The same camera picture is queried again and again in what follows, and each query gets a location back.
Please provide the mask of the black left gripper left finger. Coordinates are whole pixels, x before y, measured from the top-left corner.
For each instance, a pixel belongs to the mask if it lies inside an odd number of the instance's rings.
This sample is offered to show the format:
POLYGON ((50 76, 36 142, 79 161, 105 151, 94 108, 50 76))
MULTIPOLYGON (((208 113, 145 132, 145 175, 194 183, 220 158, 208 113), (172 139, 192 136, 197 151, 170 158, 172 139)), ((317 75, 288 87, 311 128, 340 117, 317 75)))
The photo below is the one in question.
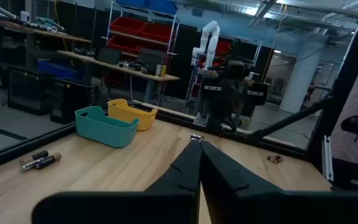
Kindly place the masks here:
POLYGON ((42 199, 32 223, 196 223, 200 194, 200 142, 192 140, 143 191, 71 191, 42 199))

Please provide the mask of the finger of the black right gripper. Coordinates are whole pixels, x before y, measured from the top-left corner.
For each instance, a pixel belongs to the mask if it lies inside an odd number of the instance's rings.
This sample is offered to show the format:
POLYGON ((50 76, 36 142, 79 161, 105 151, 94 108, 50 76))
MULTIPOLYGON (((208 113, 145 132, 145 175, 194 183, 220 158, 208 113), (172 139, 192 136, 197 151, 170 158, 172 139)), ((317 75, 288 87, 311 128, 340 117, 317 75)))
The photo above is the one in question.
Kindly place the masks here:
POLYGON ((235 107, 241 105, 262 106, 267 99, 268 85, 255 81, 235 81, 234 86, 239 92, 235 107))
POLYGON ((201 99, 206 106, 218 103, 234 104, 234 81, 229 79, 204 77, 201 84, 201 99))

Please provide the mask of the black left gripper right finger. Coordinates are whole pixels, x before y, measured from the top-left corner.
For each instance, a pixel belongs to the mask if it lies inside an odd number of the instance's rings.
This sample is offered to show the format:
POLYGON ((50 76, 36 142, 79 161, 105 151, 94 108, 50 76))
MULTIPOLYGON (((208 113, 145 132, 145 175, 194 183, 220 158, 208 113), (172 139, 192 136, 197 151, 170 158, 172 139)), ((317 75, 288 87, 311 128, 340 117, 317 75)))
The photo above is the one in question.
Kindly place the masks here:
POLYGON ((200 146, 212 223, 358 224, 358 192, 283 190, 212 144, 200 146))

